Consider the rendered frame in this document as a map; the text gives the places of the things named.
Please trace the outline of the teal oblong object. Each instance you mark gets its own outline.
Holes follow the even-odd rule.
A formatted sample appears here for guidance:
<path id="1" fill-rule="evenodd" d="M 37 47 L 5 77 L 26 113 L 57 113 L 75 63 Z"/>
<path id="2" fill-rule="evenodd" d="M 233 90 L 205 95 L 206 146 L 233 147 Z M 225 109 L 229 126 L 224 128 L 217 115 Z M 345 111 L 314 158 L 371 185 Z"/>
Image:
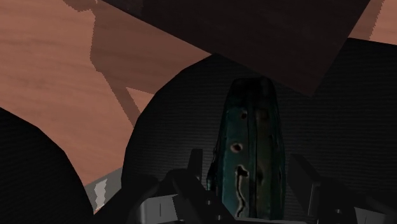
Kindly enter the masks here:
<path id="1" fill-rule="evenodd" d="M 207 173 L 207 189 L 236 218 L 283 218 L 285 150 L 277 96 L 268 78 L 232 82 Z"/>

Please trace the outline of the dark robot stand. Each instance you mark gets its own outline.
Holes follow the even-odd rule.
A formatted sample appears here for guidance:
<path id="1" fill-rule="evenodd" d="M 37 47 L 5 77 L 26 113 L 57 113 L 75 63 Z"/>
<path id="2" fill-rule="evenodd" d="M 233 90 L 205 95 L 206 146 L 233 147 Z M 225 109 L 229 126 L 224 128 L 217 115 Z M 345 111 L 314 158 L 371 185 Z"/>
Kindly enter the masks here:
<path id="1" fill-rule="evenodd" d="M 312 95 L 370 0 L 103 0 Z"/>

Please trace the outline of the black fabric sofa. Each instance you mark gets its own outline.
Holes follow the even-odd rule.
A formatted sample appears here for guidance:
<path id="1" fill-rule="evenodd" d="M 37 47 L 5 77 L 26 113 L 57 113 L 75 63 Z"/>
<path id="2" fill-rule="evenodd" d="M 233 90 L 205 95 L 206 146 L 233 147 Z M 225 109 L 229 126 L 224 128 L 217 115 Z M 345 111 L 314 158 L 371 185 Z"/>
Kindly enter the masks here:
<path id="1" fill-rule="evenodd" d="M 248 71 L 213 55 L 163 86 L 127 145 L 120 210 L 133 191 L 185 165 L 192 148 L 212 159 L 231 82 Z M 397 193 L 397 46 L 348 39 L 317 92 L 276 86 L 287 154 L 304 155 L 351 190 Z M 0 108 L 0 224 L 88 224 L 92 208 L 64 151 L 35 125 Z"/>

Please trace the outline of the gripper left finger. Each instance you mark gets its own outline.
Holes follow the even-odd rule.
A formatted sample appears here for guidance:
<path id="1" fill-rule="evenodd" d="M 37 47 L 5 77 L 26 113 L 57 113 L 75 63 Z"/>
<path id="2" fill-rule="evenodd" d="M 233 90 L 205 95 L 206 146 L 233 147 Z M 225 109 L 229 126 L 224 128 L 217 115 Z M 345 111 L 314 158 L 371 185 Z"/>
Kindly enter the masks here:
<path id="1" fill-rule="evenodd" d="M 95 215 L 94 224 L 235 224 L 235 218 L 199 178 L 203 152 L 162 181 L 122 172 L 121 189 Z"/>

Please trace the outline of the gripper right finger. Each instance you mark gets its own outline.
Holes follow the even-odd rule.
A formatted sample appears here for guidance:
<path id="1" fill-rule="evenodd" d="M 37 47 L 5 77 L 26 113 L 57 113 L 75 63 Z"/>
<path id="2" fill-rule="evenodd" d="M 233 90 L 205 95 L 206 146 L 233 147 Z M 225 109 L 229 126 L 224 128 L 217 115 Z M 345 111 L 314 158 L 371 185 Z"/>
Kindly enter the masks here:
<path id="1" fill-rule="evenodd" d="M 316 224 L 397 224 L 397 195 L 354 193 L 320 176 L 302 155 L 290 155 L 289 187 Z"/>

